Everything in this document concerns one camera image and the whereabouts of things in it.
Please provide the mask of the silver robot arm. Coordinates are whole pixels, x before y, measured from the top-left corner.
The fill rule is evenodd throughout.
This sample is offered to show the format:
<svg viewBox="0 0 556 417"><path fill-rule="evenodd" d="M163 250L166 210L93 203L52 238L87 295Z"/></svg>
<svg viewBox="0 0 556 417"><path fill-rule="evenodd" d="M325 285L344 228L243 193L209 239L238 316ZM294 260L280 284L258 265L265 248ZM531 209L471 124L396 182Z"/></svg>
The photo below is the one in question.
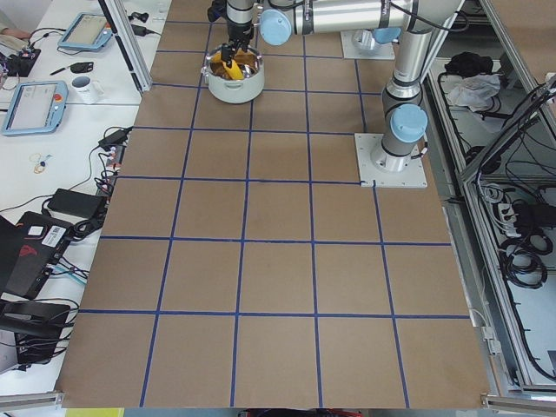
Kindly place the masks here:
<svg viewBox="0 0 556 417"><path fill-rule="evenodd" d="M223 18L228 41L222 59L231 64L256 31L271 45L293 35L348 30L400 30L392 75L381 93L386 131L370 153L377 169L401 172L424 136L427 117L419 106L421 77L434 30L450 32L458 1L214 1L208 18Z"/></svg>
<svg viewBox="0 0 556 417"><path fill-rule="evenodd" d="M379 28L373 30L357 30L352 35L354 46L360 50L375 50L381 45L391 43L401 34L401 28Z"/></svg>

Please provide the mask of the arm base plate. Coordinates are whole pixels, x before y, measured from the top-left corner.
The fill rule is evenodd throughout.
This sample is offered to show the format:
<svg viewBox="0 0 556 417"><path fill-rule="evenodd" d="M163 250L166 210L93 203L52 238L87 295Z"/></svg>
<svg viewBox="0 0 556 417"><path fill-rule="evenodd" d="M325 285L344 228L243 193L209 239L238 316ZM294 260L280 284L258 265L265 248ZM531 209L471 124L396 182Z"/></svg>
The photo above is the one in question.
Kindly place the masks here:
<svg viewBox="0 0 556 417"><path fill-rule="evenodd" d="M407 156L391 156L382 148L383 134L354 135L360 185L388 189L425 189L427 178L417 143Z"/></svg>
<svg viewBox="0 0 556 417"><path fill-rule="evenodd" d="M393 43L399 36L400 28L342 31L343 57L392 61L395 58Z"/></svg>

